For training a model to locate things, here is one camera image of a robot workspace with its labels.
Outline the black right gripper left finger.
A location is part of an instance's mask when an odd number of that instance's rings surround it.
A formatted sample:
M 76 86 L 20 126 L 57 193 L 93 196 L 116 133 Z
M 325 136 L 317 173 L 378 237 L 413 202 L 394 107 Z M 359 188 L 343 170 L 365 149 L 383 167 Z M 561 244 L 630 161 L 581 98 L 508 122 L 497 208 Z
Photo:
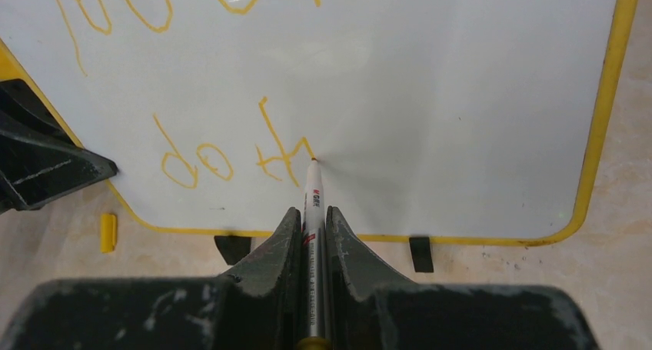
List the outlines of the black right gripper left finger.
M 58 279 L 37 286 L 3 349 L 293 349 L 301 216 L 216 276 Z

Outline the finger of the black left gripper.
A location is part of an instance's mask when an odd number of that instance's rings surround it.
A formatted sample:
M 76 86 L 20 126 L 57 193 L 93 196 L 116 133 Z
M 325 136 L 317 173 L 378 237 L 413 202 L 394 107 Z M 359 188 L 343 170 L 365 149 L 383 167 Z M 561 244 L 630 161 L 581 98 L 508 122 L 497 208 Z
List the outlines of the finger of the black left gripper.
M 1 81 L 1 111 L 43 135 L 75 144 L 24 80 Z
M 117 165 L 1 113 L 1 212 L 44 205 L 118 174 Z

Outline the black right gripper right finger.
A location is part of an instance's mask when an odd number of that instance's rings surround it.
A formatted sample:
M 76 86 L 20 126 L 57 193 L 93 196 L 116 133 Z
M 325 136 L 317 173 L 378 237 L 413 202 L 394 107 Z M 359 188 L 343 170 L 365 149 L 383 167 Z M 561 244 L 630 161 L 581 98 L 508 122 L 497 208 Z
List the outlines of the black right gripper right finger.
M 375 254 L 329 207 L 336 349 L 596 349 L 575 301 L 545 285 L 420 284 Z

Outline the white marker pen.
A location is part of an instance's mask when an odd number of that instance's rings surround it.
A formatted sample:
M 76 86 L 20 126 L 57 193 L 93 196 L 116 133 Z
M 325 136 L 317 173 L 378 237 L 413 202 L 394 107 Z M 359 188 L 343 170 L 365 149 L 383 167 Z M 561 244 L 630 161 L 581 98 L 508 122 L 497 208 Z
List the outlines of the white marker pen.
M 304 188 L 301 240 L 301 320 L 298 349 L 331 349 L 328 264 L 325 260 L 325 209 L 318 160 L 313 158 Z

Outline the yellow marker cap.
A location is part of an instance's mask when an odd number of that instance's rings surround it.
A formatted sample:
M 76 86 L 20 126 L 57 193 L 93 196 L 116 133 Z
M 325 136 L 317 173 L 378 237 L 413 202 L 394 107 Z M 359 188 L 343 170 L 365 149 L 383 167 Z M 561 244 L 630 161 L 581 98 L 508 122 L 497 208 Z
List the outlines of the yellow marker cap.
M 118 220 L 113 214 L 102 214 L 100 217 L 100 251 L 110 253 L 117 245 Z

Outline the yellow framed whiteboard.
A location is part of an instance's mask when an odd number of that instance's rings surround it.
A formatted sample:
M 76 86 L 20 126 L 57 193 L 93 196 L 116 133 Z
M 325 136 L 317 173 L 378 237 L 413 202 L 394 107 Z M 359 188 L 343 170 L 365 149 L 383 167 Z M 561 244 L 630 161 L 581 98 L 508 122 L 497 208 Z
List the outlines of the yellow framed whiteboard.
M 1 0 L 26 80 L 159 232 L 325 201 L 373 241 L 545 245 L 585 218 L 636 0 Z

